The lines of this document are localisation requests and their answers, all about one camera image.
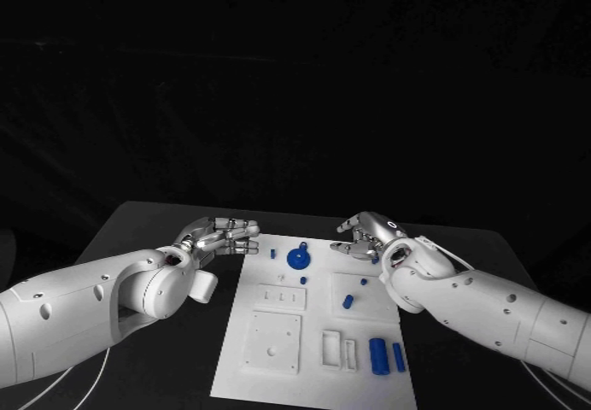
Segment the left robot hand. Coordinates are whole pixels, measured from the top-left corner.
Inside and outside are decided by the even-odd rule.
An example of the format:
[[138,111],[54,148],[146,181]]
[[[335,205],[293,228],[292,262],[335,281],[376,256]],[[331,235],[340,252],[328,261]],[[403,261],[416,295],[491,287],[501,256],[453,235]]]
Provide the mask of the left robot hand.
[[203,217],[181,230],[172,246],[204,267],[219,255],[256,255],[259,226],[255,220]]

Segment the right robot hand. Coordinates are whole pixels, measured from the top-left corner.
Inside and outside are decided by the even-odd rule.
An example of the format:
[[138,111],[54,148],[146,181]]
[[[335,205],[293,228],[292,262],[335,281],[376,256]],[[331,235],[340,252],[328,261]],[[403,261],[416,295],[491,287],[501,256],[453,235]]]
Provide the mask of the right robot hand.
[[363,211],[347,218],[335,231],[351,232],[351,242],[335,242],[329,249],[360,261],[373,261],[391,242],[404,238],[407,233],[397,223],[376,212]]

